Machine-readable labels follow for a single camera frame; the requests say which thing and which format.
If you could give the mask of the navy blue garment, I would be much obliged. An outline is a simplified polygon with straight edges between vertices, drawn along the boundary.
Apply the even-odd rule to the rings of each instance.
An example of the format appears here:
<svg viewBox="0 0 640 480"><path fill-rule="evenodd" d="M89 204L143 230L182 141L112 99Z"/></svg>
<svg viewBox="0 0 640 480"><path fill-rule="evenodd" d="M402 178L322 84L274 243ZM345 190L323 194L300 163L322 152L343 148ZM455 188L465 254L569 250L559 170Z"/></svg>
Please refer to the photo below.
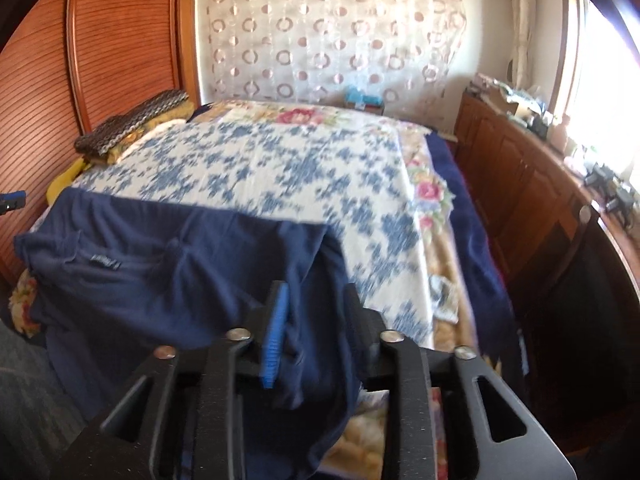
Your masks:
<svg viewBox="0 0 640 480"><path fill-rule="evenodd" d="M32 318L85 418L162 344L209 346L288 284L276 384L246 410L247 474L305 479L343 432L359 382L341 245L324 224L66 188L14 249L37 282Z"/></svg>

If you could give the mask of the yellow plush toy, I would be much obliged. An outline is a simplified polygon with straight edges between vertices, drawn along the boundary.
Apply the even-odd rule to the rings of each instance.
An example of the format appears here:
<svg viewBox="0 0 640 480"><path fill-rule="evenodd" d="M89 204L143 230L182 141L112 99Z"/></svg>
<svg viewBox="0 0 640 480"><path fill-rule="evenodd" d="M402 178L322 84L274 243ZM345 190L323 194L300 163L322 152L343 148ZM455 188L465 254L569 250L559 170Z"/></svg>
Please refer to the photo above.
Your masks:
<svg viewBox="0 0 640 480"><path fill-rule="evenodd" d="M85 159L79 157L65 169L62 174L56 176L49 184L46 192L46 201L48 206L52 206L58 196L86 170L87 163Z"/></svg>

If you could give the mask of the small patterned cloth piece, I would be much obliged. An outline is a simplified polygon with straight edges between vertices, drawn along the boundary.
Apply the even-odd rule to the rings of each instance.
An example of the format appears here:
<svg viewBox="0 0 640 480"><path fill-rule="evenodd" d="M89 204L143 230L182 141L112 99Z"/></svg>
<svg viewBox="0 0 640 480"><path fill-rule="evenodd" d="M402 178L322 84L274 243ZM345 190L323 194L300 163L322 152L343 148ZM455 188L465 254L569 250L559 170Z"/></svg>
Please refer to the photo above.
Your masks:
<svg viewBox="0 0 640 480"><path fill-rule="evenodd" d="M436 320L457 324L459 322L459 299L456 286L448 278L431 275L428 279L431 303Z"/></svg>

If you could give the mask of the pink floral beige blanket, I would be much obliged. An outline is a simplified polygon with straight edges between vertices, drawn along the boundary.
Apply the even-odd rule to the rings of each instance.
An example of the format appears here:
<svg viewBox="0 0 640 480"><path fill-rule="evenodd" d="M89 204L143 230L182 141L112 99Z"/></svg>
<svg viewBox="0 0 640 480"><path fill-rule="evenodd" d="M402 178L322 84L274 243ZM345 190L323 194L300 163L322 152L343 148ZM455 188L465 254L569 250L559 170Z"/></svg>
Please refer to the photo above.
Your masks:
<svg viewBox="0 0 640 480"><path fill-rule="evenodd" d="M432 133L430 129L356 110L252 101L210 104L188 122L208 122L236 110L244 110L248 117L265 122L278 120L295 125L328 126L355 124L396 129L410 181L418 190L414 206L423 237L428 278L434 274L441 275L456 286L459 316L462 315L469 307L469 299L449 225L450 212L454 210L454 194L435 171L425 140L425 136ZM133 134L111 150L108 157L91 159L89 169L115 165L137 151L144 141L183 124L186 122L168 122L140 138ZM47 347L37 340L40 327L30 314L36 292L36 280L26 268L12 298L13 324L1 333L1 455L3 458L18 456L24 460L30 474L41 477L70 445L85 417L58 379ZM454 343L454 326L456 324L436 320L433 315L432 347L450 348Z"/></svg>

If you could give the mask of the black white patterned folded cloth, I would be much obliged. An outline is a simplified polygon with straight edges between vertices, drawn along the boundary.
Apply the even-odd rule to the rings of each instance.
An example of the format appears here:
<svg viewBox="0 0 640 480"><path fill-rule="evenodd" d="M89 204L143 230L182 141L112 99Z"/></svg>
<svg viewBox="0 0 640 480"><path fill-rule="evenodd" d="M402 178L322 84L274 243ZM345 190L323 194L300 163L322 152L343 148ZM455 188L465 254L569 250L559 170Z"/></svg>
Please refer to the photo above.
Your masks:
<svg viewBox="0 0 640 480"><path fill-rule="evenodd" d="M104 158L134 134L138 138L171 120L189 119L194 103L183 90L165 90L143 101L129 112L109 117L96 128L74 142L77 153L87 157Z"/></svg>

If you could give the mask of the blue floral white quilt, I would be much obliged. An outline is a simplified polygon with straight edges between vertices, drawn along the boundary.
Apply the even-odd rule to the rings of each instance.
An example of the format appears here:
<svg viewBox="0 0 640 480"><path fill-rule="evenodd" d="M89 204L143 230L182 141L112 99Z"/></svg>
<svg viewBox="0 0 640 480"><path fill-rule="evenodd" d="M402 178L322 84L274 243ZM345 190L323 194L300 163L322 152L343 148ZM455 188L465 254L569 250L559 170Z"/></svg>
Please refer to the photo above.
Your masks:
<svg viewBox="0 0 640 480"><path fill-rule="evenodd" d="M171 127L68 188L324 224L362 304L420 346L434 344L418 190L396 129L265 122L236 110Z"/></svg>

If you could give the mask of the wooden wardrobe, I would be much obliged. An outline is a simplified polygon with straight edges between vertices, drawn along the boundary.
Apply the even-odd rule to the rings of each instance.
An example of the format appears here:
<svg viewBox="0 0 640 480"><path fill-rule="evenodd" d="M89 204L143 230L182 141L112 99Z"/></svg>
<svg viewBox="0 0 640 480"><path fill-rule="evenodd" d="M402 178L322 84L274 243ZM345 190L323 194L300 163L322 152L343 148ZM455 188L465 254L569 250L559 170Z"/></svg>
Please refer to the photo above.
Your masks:
<svg viewBox="0 0 640 480"><path fill-rule="evenodd" d="M46 206L73 142L170 88L198 96L195 0L28 0L1 51L1 189L24 208L1 219L1 281L23 270L13 237Z"/></svg>

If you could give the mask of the wooden sideboard cabinet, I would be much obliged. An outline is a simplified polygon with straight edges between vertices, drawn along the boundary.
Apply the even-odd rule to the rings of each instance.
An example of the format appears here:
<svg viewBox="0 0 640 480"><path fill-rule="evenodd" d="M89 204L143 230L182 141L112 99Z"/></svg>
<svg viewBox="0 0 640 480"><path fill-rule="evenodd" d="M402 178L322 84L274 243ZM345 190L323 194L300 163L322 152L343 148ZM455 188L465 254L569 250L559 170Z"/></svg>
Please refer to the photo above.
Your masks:
<svg viewBox="0 0 640 480"><path fill-rule="evenodd" d="M523 321L580 246L612 290L597 340L639 348L639 253L600 198L544 141L488 100L464 92L454 124L456 162L489 238L515 315Z"/></svg>

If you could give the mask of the blue box behind bed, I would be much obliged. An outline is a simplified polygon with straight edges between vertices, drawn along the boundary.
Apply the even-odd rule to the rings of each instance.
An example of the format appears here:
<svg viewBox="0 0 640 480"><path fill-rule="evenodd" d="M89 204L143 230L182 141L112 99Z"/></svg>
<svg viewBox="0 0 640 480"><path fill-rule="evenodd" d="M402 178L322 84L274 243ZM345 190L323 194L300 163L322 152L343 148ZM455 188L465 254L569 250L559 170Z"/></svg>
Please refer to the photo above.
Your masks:
<svg viewBox="0 0 640 480"><path fill-rule="evenodd" d="M367 112L378 116L384 114L385 104L380 96L372 96L372 94L367 94L354 86L346 89L344 104L347 108L360 110L360 112Z"/></svg>

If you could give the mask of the clutter on sideboard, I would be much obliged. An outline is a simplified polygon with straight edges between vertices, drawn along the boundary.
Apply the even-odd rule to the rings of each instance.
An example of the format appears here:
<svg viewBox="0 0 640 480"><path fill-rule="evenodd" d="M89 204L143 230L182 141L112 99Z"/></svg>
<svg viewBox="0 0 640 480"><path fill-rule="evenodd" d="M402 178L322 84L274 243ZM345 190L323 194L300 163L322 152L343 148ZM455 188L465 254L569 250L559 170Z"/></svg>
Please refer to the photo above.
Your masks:
<svg viewBox="0 0 640 480"><path fill-rule="evenodd" d="M479 74L465 89L456 122L460 164L491 234L541 226L563 197L584 194L627 232L639 226L639 193L568 137L527 94Z"/></svg>

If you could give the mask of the white circle pattern curtain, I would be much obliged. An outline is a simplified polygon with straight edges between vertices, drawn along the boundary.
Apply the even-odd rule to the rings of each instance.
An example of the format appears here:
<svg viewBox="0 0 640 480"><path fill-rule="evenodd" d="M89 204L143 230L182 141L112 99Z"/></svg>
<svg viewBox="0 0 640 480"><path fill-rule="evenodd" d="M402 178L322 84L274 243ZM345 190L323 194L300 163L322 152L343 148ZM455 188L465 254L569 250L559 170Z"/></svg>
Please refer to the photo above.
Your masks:
<svg viewBox="0 0 640 480"><path fill-rule="evenodd" d="M198 78L221 99L338 105L431 122L466 26L463 0L195 0Z"/></svg>

